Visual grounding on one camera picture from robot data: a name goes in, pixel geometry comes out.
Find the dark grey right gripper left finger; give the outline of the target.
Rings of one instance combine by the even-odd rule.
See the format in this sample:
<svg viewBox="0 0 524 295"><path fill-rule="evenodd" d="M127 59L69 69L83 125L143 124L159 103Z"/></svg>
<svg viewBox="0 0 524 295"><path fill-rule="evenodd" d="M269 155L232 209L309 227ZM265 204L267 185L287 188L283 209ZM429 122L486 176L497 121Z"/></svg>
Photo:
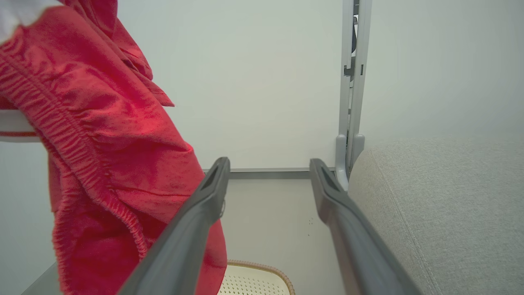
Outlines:
<svg viewBox="0 0 524 295"><path fill-rule="evenodd" d="M194 295L208 232L225 209L230 160L218 158L118 295Z"/></svg>

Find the grey metal partition frame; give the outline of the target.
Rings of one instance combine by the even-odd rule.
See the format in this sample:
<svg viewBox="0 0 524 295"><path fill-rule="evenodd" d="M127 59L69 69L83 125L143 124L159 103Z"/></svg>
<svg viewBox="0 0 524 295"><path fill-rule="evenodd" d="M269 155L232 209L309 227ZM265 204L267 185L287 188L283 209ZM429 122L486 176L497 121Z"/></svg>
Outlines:
<svg viewBox="0 0 524 295"><path fill-rule="evenodd" d="M342 0L342 61L335 176L347 191L351 170L364 150L359 132L373 0Z"/></svg>

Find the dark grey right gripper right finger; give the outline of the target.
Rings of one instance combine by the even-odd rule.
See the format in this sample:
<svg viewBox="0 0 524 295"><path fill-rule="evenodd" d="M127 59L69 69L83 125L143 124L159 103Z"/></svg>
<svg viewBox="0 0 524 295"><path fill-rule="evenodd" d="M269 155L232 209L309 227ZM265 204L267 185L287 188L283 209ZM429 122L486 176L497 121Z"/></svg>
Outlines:
<svg viewBox="0 0 524 295"><path fill-rule="evenodd" d="M346 295L422 295L326 164L311 159L309 174L318 216L333 239Z"/></svg>

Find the cream perforated laundry basket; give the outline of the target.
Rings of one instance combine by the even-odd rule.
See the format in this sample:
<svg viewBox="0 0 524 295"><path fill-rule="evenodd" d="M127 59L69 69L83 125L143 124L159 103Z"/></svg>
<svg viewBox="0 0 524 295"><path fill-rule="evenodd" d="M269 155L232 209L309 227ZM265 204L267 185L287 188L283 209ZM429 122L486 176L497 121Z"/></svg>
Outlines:
<svg viewBox="0 0 524 295"><path fill-rule="evenodd" d="M277 268L228 260L217 295L296 295L296 292L290 279Z"/></svg>

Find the light grey fabric sofa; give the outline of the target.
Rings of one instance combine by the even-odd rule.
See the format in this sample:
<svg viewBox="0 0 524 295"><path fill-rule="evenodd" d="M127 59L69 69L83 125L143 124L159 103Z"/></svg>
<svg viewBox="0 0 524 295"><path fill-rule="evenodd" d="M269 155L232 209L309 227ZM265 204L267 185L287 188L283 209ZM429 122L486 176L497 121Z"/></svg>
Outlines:
<svg viewBox="0 0 524 295"><path fill-rule="evenodd" d="M373 146L348 195L424 295L524 295L524 138Z"/></svg>

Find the red shorts with elastic waistband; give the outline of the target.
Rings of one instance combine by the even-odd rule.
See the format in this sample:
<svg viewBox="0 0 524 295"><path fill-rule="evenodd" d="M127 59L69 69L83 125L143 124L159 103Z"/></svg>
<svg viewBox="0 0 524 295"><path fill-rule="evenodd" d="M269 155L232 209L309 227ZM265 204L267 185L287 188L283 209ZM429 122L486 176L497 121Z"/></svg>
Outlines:
<svg viewBox="0 0 524 295"><path fill-rule="evenodd" d="M47 150L63 295L116 295L205 174L118 0L0 0L0 110Z"/></svg>

